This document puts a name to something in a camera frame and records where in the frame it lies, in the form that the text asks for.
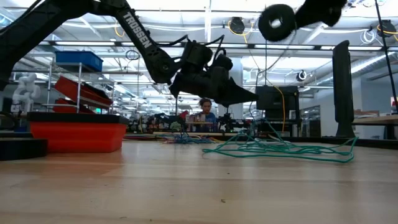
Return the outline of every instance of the teal cable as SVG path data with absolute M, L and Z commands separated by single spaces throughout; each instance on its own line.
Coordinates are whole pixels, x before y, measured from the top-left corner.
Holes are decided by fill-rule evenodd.
M 299 146 L 292 144 L 291 142 L 283 141 L 280 135 L 275 131 L 271 124 L 266 120 L 271 129 L 278 136 L 277 140 L 261 140 L 254 139 L 252 136 L 238 133 L 233 136 L 225 143 L 220 144 L 215 149 L 202 149 L 204 153 L 215 152 L 218 154 L 231 156 L 235 158 L 247 158 L 247 157 L 288 157 L 297 159 L 310 159 L 314 161 L 327 161 L 327 162 L 340 162 L 347 163 L 354 159 L 354 145 L 358 138 L 353 138 L 339 146 L 325 147 L 325 146 Z M 240 137 L 247 138 L 246 142 L 238 142 Z M 345 146 L 351 143 L 351 148 L 349 151 L 338 151 L 336 148 Z M 236 146 L 234 149 L 226 148 L 228 146 Z M 309 155 L 337 155 L 344 156 L 344 159 L 330 159 L 324 157 L 315 157 Z

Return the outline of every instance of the black monitor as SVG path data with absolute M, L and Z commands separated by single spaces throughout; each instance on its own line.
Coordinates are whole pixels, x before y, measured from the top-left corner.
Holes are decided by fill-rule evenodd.
M 345 40 L 333 49 L 333 92 L 335 120 L 338 123 L 336 137 L 355 137 L 351 123 L 354 121 L 353 86 L 349 41 Z
M 278 86 L 285 101 L 285 119 L 289 118 L 289 111 L 299 112 L 299 88 L 297 86 Z M 257 86 L 257 110 L 265 110 L 267 119 L 283 119 L 282 94 L 273 86 Z

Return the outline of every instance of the fluorescent light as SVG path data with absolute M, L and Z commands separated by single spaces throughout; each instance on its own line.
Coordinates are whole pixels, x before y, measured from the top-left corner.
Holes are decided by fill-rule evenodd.
M 121 93 L 126 93 L 127 92 L 121 85 L 118 85 L 118 84 L 115 84 L 114 89 L 116 91 L 121 92 Z
M 381 47 L 348 47 L 348 50 L 381 50 Z
M 134 46 L 132 42 L 123 42 L 122 46 Z
M 311 45 L 265 45 L 265 44 L 256 44 L 254 48 L 257 49 L 291 49 L 291 50 L 312 50 L 314 46 Z
M 36 74 L 36 78 L 39 78 L 39 79 L 44 79 L 44 80 L 46 80 L 46 79 L 49 78 L 48 75 L 44 75 L 44 74 L 41 74 L 41 73 L 35 73 L 35 74 Z
M 174 44 L 172 47 L 180 47 L 181 43 L 176 43 Z
M 307 86 L 307 88 L 333 88 L 333 86 Z
M 322 46 L 321 50 L 333 50 L 335 46 Z
M 311 90 L 311 88 L 310 88 L 310 87 L 306 87 L 306 88 L 303 89 L 301 92 L 305 92 L 305 91 L 309 91 L 309 90 Z
M 136 109 L 135 106 L 123 106 L 125 109 L 134 110 Z
M 70 45 L 70 46 L 114 46 L 114 42 L 79 42 L 79 41 L 56 41 L 57 45 Z
M 206 47 L 218 47 L 218 44 L 209 44 Z M 229 47 L 229 48 L 247 48 L 247 44 L 221 44 L 221 47 Z

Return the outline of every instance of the robotic arm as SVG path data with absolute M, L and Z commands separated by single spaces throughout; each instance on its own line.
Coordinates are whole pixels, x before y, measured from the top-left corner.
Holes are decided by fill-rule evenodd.
M 171 85 L 171 78 L 177 74 L 170 86 L 174 97 L 178 97 L 179 92 L 184 91 L 214 99 L 216 103 L 226 107 L 257 100 L 257 95 L 237 86 L 233 79 L 228 77 L 232 62 L 225 55 L 225 50 L 218 49 L 213 64 L 207 67 L 213 52 L 205 45 L 188 39 L 182 56 L 170 57 L 151 39 L 126 0 L 45 0 L 41 4 L 39 2 L 40 0 L 36 0 L 20 18 L 0 30 L 0 90 L 7 85 L 14 65 L 51 32 L 69 19 L 92 13 L 113 16 L 118 20 L 141 53 L 148 72 L 156 83 Z

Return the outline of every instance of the blue bin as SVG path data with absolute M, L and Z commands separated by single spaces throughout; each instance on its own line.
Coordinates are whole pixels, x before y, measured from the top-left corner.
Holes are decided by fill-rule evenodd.
M 84 65 L 83 72 L 102 72 L 103 60 L 93 52 L 57 51 L 55 63 L 70 72 L 79 72 L 79 63 Z

